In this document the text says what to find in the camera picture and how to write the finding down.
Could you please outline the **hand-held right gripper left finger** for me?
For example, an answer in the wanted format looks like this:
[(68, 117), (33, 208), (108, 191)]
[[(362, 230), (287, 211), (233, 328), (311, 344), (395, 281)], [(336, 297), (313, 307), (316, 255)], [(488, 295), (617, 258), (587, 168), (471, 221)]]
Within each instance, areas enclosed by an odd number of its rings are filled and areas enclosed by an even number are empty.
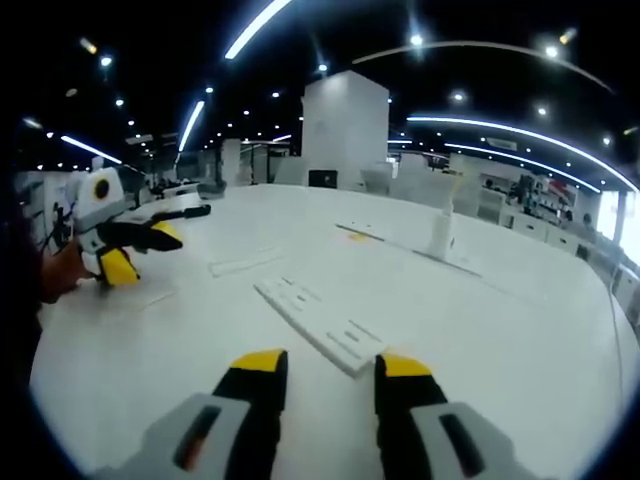
[(190, 396), (155, 421), (140, 449), (95, 479), (269, 479), (281, 438), (288, 352), (252, 352), (213, 392)]

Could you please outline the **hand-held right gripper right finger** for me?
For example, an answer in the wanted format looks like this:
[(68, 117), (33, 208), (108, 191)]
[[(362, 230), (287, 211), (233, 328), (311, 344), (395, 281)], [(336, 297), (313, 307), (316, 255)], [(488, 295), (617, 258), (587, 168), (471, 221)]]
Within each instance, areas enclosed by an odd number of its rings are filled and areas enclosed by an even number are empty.
[(464, 402), (451, 402), (432, 371), (394, 353), (375, 358), (377, 446), (387, 479), (535, 479), (513, 441)]

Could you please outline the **person's left hand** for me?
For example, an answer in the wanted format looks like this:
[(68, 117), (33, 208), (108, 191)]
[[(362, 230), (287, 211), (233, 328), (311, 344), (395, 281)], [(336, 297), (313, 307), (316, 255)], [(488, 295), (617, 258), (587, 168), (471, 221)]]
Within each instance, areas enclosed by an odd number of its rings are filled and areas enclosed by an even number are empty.
[(53, 256), (44, 256), (41, 262), (42, 293), (40, 300), (47, 304), (55, 303), (62, 295), (74, 290), (80, 280), (94, 277), (85, 268), (81, 245), (77, 238)]

